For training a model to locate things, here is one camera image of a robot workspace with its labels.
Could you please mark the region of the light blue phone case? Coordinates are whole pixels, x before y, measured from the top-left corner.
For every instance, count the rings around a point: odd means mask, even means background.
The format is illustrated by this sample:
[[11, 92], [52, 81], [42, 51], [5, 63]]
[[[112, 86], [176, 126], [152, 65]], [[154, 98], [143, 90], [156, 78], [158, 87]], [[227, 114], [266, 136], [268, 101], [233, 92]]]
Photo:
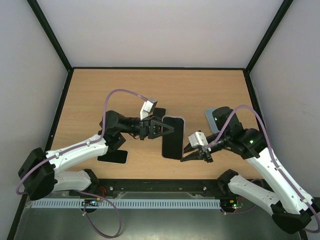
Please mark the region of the light blue phone case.
[[212, 113], [214, 112], [214, 110], [216, 110], [215, 108], [208, 108], [204, 111], [205, 113], [205, 116], [207, 118], [207, 121], [208, 121], [208, 125], [212, 131], [213, 134], [216, 134], [219, 132], [218, 128], [217, 128], [217, 125], [216, 125], [216, 122], [214, 120], [214, 117], [212, 115]]

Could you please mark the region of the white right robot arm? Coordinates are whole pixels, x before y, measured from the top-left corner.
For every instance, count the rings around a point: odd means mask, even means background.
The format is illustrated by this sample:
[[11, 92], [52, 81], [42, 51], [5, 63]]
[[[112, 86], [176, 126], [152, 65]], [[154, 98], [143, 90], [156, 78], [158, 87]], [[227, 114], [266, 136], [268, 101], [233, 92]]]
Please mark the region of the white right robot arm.
[[246, 198], [270, 214], [274, 223], [288, 234], [307, 231], [312, 218], [317, 222], [320, 220], [320, 199], [305, 191], [281, 164], [264, 126], [260, 130], [243, 128], [236, 111], [228, 106], [215, 109], [212, 117], [218, 133], [206, 137], [197, 131], [189, 135], [189, 144], [184, 149], [187, 155], [182, 162], [204, 160], [211, 163], [213, 153], [231, 151], [252, 165], [271, 190], [229, 169], [217, 179], [218, 191], [222, 195], [235, 194]]

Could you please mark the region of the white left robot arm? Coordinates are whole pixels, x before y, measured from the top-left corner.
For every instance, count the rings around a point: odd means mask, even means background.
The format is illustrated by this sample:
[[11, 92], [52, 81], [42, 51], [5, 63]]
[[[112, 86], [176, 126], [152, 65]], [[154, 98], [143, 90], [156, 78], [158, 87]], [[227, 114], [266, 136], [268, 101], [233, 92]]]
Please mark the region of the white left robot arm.
[[149, 115], [143, 119], [125, 117], [113, 110], [105, 113], [100, 126], [97, 134], [79, 143], [49, 151], [38, 147], [29, 153], [18, 176], [30, 200], [40, 200], [58, 191], [94, 191], [99, 181], [90, 169], [79, 172], [67, 170], [85, 160], [106, 157], [115, 152], [126, 141], [123, 133], [144, 140], [174, 132], [173, 126], [157, 116]]

